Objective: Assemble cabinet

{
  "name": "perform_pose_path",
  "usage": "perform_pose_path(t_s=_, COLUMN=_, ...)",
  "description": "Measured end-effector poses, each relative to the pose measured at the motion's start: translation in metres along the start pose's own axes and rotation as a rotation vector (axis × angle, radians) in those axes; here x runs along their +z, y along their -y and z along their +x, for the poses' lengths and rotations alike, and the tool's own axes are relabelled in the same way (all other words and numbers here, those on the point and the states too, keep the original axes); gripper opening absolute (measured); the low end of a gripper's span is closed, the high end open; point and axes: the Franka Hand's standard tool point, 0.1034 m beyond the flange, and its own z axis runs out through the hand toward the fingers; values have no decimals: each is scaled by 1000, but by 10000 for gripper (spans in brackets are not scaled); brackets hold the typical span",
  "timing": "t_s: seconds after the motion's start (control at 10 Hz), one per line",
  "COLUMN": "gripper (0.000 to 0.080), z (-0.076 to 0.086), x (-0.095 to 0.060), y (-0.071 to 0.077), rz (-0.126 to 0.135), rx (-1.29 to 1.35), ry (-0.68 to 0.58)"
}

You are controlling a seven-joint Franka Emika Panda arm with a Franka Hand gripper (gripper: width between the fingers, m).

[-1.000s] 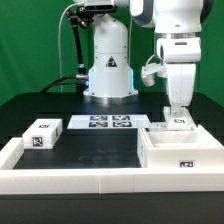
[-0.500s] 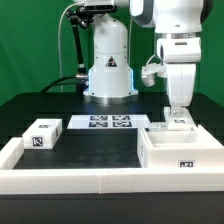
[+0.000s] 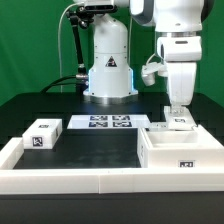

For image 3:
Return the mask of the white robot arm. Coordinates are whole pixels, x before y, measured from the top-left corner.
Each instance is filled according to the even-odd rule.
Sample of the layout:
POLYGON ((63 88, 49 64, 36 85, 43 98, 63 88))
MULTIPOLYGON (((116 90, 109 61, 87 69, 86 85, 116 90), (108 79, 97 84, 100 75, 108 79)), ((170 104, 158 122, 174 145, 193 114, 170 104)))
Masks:
POLYGON ((142 66, 143 82, 167 79, 172 114, 182 114, 193 98, 197 62, 202 57, 202 23, 215 0, 73 0, 82 27, 93 27, 94 62, 84 96, 100 103, 123 102, 138 95, 128 61, 134 52, 126 26, 112 14, 126 7, 142 27, 155 29, 157 62, 142 66))

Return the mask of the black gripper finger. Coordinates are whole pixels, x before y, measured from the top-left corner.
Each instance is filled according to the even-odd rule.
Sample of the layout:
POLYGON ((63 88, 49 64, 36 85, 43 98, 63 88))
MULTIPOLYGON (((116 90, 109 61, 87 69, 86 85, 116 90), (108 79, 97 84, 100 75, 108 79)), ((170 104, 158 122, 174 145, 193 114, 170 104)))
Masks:
POLYGON ((172 105, 171 106, 171 113, 174 115, 181 115, 185 111, 185 107, 181 105, 172 105))

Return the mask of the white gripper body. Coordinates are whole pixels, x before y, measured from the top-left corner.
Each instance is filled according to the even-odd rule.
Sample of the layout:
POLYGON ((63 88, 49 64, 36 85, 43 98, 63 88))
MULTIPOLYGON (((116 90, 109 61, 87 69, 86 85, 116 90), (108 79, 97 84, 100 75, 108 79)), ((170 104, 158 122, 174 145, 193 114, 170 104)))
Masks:
POLYGON ((157 54, 167 72, 170 103, 189 105, 193 98, 197 62, 202 57, 201 37, 159 37, 157 54))

